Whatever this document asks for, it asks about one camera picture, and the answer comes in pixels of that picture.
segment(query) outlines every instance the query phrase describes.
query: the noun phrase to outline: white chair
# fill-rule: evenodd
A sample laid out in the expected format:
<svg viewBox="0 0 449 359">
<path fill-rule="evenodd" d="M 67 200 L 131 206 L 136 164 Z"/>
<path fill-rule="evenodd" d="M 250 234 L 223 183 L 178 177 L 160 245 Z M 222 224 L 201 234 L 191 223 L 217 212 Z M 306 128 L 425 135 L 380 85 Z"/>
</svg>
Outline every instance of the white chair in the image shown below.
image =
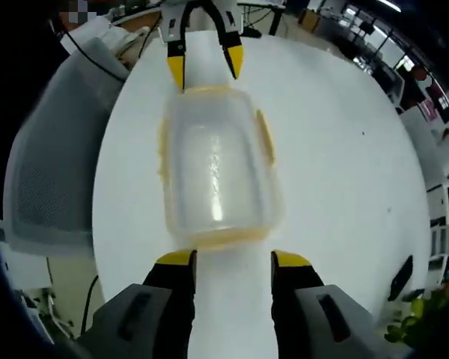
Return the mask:
<svg viewBox="0 0 449 359">
<path fill-rule="evenodd" d="M 97 38 L 83 46 L 122 78 L 128 70 Z M 93 256 L 91 208 L 98 154 L 123 84 L 73 53 L 19 130 L 4 183 L 4 230 L 15 251 Z"/>
</svg>

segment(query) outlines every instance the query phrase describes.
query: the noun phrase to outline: plastic container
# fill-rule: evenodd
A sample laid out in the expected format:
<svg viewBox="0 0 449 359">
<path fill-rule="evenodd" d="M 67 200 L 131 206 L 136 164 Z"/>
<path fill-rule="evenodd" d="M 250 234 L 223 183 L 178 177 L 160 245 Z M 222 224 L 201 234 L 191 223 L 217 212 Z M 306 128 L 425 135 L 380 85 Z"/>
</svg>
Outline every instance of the plastic container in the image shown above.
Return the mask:
<svg viewBox="0 0 449 359">
<path fill-rule="evenodd" d="M 279 214 L 275 156 L 249 97 L 228 87 L 172 99 L 161 128 L 168 229 L 194 248 L 263 239 Z"/>
</svg>

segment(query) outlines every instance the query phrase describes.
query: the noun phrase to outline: round white table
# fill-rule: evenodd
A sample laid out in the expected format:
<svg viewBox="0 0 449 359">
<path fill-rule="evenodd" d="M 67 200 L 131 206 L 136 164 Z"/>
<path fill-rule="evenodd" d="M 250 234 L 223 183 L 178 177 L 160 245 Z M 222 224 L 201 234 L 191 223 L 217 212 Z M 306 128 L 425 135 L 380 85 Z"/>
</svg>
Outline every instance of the round white table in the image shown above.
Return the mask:
<svg viewBox="0 0 449 359">
<path fill-rule="evenodd" d="M 277 358 L 270 251 L 310 260 L 376 318 L 409 255 L 409 288 L 424 285 L 430 229 L 418 158 L 377 83 L 333 55 L 289 40 L 242 39 L 231 77 L 215 32 L 186 35 L 186 86 L 230 84 L 269 124 L 284 204 L 261 243 L 198 252 L 190 358 Z M 103 139 L 94 185 L 94 253 L 106 301 L 142 283 L 180 249 L 165 225 L 158 128 L 178 93 L 154 40 L 131 72 Z"/>
</svg>

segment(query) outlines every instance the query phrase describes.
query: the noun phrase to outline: ceiling light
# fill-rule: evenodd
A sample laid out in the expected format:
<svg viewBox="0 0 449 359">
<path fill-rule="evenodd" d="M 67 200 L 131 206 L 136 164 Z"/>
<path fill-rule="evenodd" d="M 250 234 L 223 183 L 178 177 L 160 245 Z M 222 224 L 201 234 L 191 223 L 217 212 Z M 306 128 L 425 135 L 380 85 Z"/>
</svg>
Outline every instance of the ceiling light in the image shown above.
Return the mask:
<svg viewBox="0 0 449 359">
<path fill-rule="evenodd" d="M 400 9 L 400 7 L 399 6 L 397 6 L 397 5 L 395 5 L 395 4 L 393 4 L 392 2 L 390 2 L 390 1 L 388 1 L 388 0 L 377 0 L 377 1 L 379 1 L 379 2 L 381 2 L 381 3 L 383 3 L 384 5 L 387 5 L 387 6 L 389 6 L 391 9 L 394 9 L 394 10 L 396 10 L 398 13 L 400 13 L 401 12 L 401 9 Z"/>
</svg>

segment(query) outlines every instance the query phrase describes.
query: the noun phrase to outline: floor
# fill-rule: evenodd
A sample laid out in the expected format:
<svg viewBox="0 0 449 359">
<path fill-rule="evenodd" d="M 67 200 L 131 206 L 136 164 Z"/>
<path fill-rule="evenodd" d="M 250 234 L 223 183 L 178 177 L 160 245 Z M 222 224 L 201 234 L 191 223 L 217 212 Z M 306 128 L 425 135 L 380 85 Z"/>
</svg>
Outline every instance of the floor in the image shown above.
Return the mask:
<svg viewBox="0 0 449 359">
<path fill-rule="evenodd" d="M 249 19 L 251 22 L 256 22 L 260 20 L 263 15 L 266 15 L 267 12 L 268 10 L 255 11 L 250 14 Z M 271 22 L 272 14 L 269 14 L 261 21 L 257 22 L 254 27 L 263 34 L 267 34 L 269 32 Z M 191 27 L 193 29 L 193 27 L 198 28 L 199 26 L 193 24 L 192 21 Z M 303 30 L 299 26 L 297 19 L 293 16 L 283 16 L 281 23 L 278 26 L 276 36 L 306 43 L 309 46 L 316 47 L 323 51 L 330 52 L 340 58 L 344 58 L 334 45 Z M 77 337 L 79 335 L 82 323 L 87 293 L 92 280 L 97 275 L 95 262 L 91 258 L 86 257 L 50 257 L 49 270 L 52 277 L 52 285 L 55 292 L 55 305 L 58 315 L 65 322 L 71 321 L 73 323 L 71 331 L 73 332 L 73 335 Z M 98 281 L 91 296 L 91 304 L 88 314 L 88 327 L 90 327 L 93 321 L 93 313 L 103 304 L 104 300 L 101 292 L 100 281 Z"/>
</svg>

